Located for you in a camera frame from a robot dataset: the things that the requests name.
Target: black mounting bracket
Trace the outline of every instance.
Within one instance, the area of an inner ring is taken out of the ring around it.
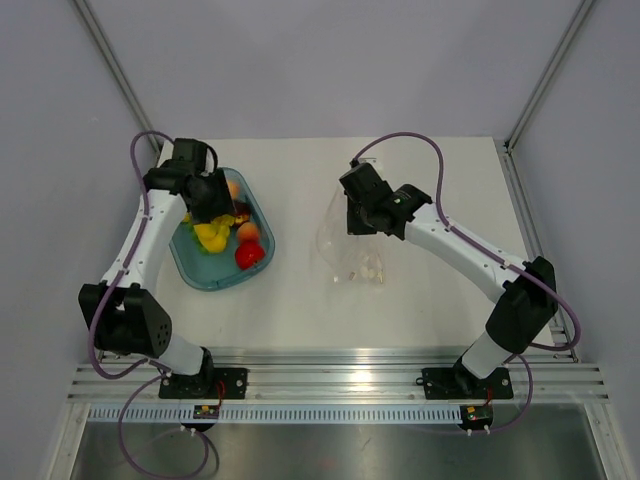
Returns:
[[[183,375],[171,375],[162,380],[158,397],[166,400],[218,400],[218,388],[224,385],[224,400],[244,400],[247,393],[249,371],[246,368],[215,367],[209,388],[195,392]]]
[[[496,368],[491,375],[477,379],[472,390],[465,394],[456,381],[454,367],[423,368],[422,376],[416,379],[416,385],[424,387],[427,400],[510,400],[513,398],[513,387],[509,370]]]

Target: red apple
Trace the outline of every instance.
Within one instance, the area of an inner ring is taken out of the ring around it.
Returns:
[[[244,242],[236,250],[236,263],[241,270],[253,267],[265,257],[264,248],[257,242]]]

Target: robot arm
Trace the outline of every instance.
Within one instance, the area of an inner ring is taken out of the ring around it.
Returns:
[[[95,347],[157,359],[175,374],[172,382],[183,385],[186,397],[199,396],[210,388],[213,360],[206,349],[173,333],[171,319],[154,293],[164,253],[185,214],[189,212],[195,223],[205,223],[233,211],[224,172],[216,168],[207,171],[210,149],[197,140],[175,140],[172,158],[150,169],[144,177],[149,214],[144,213],[141,197],[140,208],[115,262],[100,283],[85,284],[78,296],[90,327],[98,304],[112,287],[113,293],[96,320]],[[146,225],[141,235],[143,221]],[[128,267],[119,276],[128,255],[132,255]]]
[[[443,225],[429,195],[412,185],[393,191],[367,163],[352,162],[340,178],[347,195],[347,230],[354,235],[384,232],[425,248],[475,283],[496,304],[485,332],[453,367],[456,383],[469,394],[514,354],[524,352],[558,309],[539,287],[484,255]],[[456,229],[543,281],[555,291],[553,266],[509,255],[472,232]]]

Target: transparent plastic container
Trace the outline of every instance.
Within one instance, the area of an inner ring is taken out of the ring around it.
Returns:
[[[376,235],[347,233],[347,197],[336,188],[316,232],[316,249],[331,267],[333,282],[383,285],[384,260]]]
[[[240,270],[235,260],[235,252],[238,247],[235,229],[223,252],[209,254],[200,250],[197,239],[194,238],[192,227],[180,224],[169,244],[178,271],[187,285],[209,292],[232,287],[260,273],[271,262],[276,248],[269,224],[244,177],[232,168],[221,168],[224,170],[227,180],[240,186],[241,194],[237,200],[247,203],[251,208],[250,221],[260,229],[260,245],[264,248],[266,255],[256,265],[247,270]]]

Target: transparent blue bowl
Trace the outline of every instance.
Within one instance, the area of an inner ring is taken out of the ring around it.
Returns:
[[[232,287],[258,274],[271,262],[276,249],[273,233],[271,233],[269,224],[244,177],[232,168],[221,168],[224,170],[227,180],[240,186],[241,195],[238,200],[249,204],[251,221],[260,229],[260,245],[264,248],[266,255],[254,266],[247,270],[240,270],[235,260],[235,252],[238,247],[236,229],[232,229],[224,252],[209,254],[200,250],[192,227],[180,224],[169,244],[173,259],[187,285],[208,292]]]

